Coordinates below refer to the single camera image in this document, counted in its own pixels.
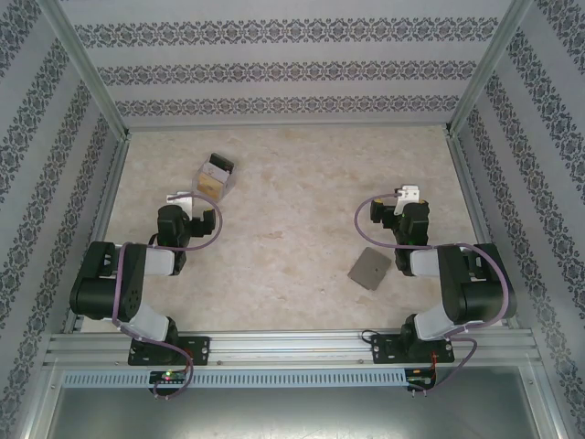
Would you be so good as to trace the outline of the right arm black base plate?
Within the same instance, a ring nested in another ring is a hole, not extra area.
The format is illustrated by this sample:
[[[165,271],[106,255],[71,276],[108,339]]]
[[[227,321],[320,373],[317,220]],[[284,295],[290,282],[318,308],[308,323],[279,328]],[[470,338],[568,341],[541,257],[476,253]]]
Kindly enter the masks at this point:
[[[407,340],[398,334],[374,334],[370,344],[375,364],[426,364],[433,360],[451,364],[455,360],[452,344],[445,340]]]

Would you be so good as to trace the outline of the aluminium table side rail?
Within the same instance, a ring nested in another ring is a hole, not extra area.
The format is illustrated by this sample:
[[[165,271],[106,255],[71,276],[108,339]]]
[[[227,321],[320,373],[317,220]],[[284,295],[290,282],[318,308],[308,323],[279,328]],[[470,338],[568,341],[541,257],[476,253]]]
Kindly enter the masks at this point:
[[[475,241],[481,244],[494,244],[493,236],[489,231],[487,221],[484,217],[482,203],[480,197],[476,193],[476,187],[472,179],[471,171],[469,170],[464,158],[460,142],[455,136],[448,132],[445,132],[445,140],[463,193],[465,206],[472,223]],[[513,327],[514,324],[511,322],[516,318],[517,309],[516,292],[514,291],[514,287],[510,284],[509,275],[505,267],[503,267],[503,271],[508,286],[509,305],[503,316],[494,322],[494,326]]]
[[[93,223],[91,235],[88,238],[88,244],[93,241],[103,241],[106,236],[131,140],[132,133],[128,132],[118,143],[117,151],[112,158],[108,180],[102,192],[100,209]]]

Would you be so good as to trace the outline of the white card with pagoda print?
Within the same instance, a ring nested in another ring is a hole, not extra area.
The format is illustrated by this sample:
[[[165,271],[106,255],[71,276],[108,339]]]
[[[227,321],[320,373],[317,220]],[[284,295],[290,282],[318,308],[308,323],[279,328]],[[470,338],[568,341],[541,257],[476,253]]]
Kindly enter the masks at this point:
[[[231,176],[230,172],[215,166],[210,162],[206,162],[200,167],[199,174],[211,177],[221,183],[225,183]]]

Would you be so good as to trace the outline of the aluminium mounting rail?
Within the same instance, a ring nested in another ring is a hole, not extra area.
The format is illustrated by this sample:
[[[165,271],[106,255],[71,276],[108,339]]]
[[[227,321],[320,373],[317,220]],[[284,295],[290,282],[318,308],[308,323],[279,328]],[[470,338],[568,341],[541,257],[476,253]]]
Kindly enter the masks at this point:
[[[210,368],[333,367],[373,365],[371,347],[357,331],[216,332],[207,335]],[[532,332],[492,327],[470,332],[477,342],[471,366],[523,365],[540,361]],[[42,365],[61,369],[125,368],[131,339],[118,333],[75,333],[50,337]]]

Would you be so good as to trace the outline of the sheet metal panel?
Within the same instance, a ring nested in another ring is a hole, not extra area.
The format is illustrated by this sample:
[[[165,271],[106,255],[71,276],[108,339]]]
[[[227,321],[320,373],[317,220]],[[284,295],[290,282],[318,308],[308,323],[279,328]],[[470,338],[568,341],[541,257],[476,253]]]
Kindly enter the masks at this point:
[[[192,390],[161,402],[145,390],[66,389],[48,439],[540,439],[514,396],[478,402],[396,388]]]

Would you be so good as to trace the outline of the clear acrylic card box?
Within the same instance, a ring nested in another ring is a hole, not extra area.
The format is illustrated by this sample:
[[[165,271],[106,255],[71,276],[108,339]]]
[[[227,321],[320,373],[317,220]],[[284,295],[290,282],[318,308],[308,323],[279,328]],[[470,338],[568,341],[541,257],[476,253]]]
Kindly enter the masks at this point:
[[[225,156],[211,153],[192,180],[192,190],[220,202],[234,187],[236,165]]]

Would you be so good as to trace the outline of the gold card with black stripe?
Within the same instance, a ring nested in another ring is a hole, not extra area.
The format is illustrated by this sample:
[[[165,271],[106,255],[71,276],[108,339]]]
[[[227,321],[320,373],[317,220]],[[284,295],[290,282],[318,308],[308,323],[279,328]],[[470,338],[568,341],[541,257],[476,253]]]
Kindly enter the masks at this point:
[[[209,197],[219,199],[222,196],[224,184],[207,176],[197,177],[197,191]]]

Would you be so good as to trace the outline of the aluminium frame post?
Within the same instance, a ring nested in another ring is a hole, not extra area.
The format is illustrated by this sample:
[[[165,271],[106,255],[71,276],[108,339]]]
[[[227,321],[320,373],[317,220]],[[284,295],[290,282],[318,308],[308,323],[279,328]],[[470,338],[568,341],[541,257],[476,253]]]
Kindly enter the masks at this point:
[[[37,0],[37,3],[63,48],[68,52],[70,60],[97,102],[116,138],[125,139],[129,129],[59,0]]]
[[[533,0],[511,0],[502,20],[500,21],[494,36],[490,41],[483,57],[459,100],[451,120],[445,125],[445,134],[453,138],[458,134],[463,124],[479,99],[479,95],[485,84],[495,71],[500,58],[505,53],[505,48],[515,34],[516,29],[524,19],[527,10],[533,4]]]

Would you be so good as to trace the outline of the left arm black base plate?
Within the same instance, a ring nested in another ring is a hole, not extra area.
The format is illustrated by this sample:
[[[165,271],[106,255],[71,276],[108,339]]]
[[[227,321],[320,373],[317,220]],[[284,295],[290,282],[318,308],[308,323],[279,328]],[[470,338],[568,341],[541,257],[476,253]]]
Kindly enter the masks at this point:
[[[210,352],[209,337],[180,337],[178,348],[185,351],[194,366],[206,366]],[[132,340],[127,362],[130,366],[185,366],[186,358],[175,349]]]

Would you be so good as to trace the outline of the dark VIP card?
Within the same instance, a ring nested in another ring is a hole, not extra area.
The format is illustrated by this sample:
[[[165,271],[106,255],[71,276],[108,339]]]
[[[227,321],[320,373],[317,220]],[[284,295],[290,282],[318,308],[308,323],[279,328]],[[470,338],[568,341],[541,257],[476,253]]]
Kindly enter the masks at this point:
[[[231,174],[235,168],[235,164],[232,161],[216,153],[210,155],[209,163],[229,174]]]

